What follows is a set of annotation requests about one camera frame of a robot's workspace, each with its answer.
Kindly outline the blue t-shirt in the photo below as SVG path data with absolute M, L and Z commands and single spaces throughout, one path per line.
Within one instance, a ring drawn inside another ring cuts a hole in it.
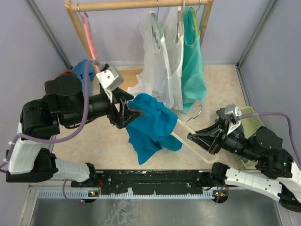
M 140 165 L 162 148 L 171 151 L 182 148 L 182 143 L 171 135 L 178 117 L 162 102 L 146 93 L 140 93 L 128 102 L 128 106 L 143 113 L 126 126 L 129 143 L 137 152 Z

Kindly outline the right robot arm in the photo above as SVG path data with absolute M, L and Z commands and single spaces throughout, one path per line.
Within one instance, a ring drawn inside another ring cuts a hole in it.
M 212 165 L 209 177 L 215 186 L 239 186 L 263 194 L 288 210 L 301 210 L 301 171 L 282 147 L 283 140 L 265 126 L 246 138 L 239 122 L 216 120 L 215 124 L 187 139 L 212 155 L 221 149 L 254 161 L 258 175 L 250 175 L 221 162 Z

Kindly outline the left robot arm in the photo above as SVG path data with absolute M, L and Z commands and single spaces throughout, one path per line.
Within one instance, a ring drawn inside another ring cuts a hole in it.
M 84 111 L 81 81 L 72 75 L 61 75 L 45 83 L 45 95 L 26 103 L 21 111 L 18 132 L 22 134 L 14 149 L 6 152 L 9 162 L 8 183 L 37 183 L 49 179 L 69 179 L 88 187 L 98 181 L 91 163 L 64 161 L 51 153 L 53 137 L 60 126 L 79 127 Z

